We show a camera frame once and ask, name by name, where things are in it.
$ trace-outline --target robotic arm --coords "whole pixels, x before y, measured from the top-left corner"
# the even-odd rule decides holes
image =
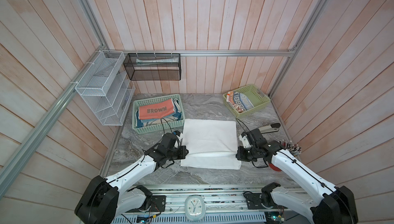
[[[286,206],[316,224],[355,224],[358,222],[353,193],[345,186],[336,187],[333,183],[318,176],[277,141],[267,142],[259,129],[244,132],[240,136],[244,146],[239,146],[237,159],[255,162],[258,158],[266,160],[298,183],[309,197],[289,192],[278,183],[262,188],[259,201],[265,208],[275,205]],[[245,148],[245,141],[250,147]]]
[[[149,207],[152,194],[145,187],[127,189],[145,175],[163,167],[167,161],[174,164],[174,160],[184,159],[189,151],[186,146],[179,146],[181,139],[182,133],[178,131],[166,133],[161,141],[145,151],[140,159],[127,168],[106,178],[93,178],[74,213],[85,224],[108,224],[114,217],[128,210]]]

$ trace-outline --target bundle of pens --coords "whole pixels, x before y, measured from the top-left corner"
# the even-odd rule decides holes
[[[285,141],[284,139],[282,139],[282,145],[288,150],[290,151],[290,153],[293,156],[298,156],[301,154],[301,147],[298,146],[298,144],[294,144],[291,140]]]

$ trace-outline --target green plastic basket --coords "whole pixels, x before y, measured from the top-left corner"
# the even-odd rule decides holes
[[[161,124],[150,125],[148,127],[142,127],[142,128],[136,128],[137,121],[135,120],[135,112],[137,112],[137,109],[140,106],[154,104],[154,103],[161,103],[161,102],[168,100],[170,98],[177,98],[179,100],[180,109],[182,111],[182,119],[177,120],[177,121],[173,121],[173,122],[168,122],[168,124],[166,122],[163,122],[164,129],[169,129],[170,128],[169,125],[171,126],[171,128],[182,127],[183,123],[185,122],[185,112],[183,111],[182,101],[180,99],[179,94],[172,94],[172,95],[164,95],[164,96],[160,96],[160,97],[156,97],[156,98],[146,98],[146,99],[141,99],[141,100],[135,100],[133,102],[133,122],[132,122],[133,129],[138,134],[150,133],[150,132],[162,130],[163,126]]]
[[[254,84],[245,85],[245,86],[239,87],[238,89],[235,89],[233,91],[245,94],[254,106],[254,108],[252,108],[252,109],[249,109],[249,110],[244,111],[242,113],[238,113],[237,110],[235,110],[233,108],[233,106],[226,101],[227,93],[224,93],[223,94],[224,105],[230,110],[230,112],[236,118],[241,118],[241,117],[247,116],[249,114],[252,114],[256,111],[259,111],[259,110],[265,108],[271,102],[271,99],[269,99],[269,97],[266,94],[264,94],[259,88],[257,88],[257,86],[255,86]]]

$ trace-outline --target clock face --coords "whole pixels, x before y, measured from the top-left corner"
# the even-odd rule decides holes
[[[185,214],[190,221],[199,221],[204,218],[204,199],[198,195],[188,197],[185,202]]]

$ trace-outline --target red round object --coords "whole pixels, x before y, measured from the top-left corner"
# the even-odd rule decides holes
[[[269,165],[270,168],[272,168],[275,171],[278,171],[278,172],[282,171],[280,168],[275,167],[272,163],[269,163],[268,165]]]

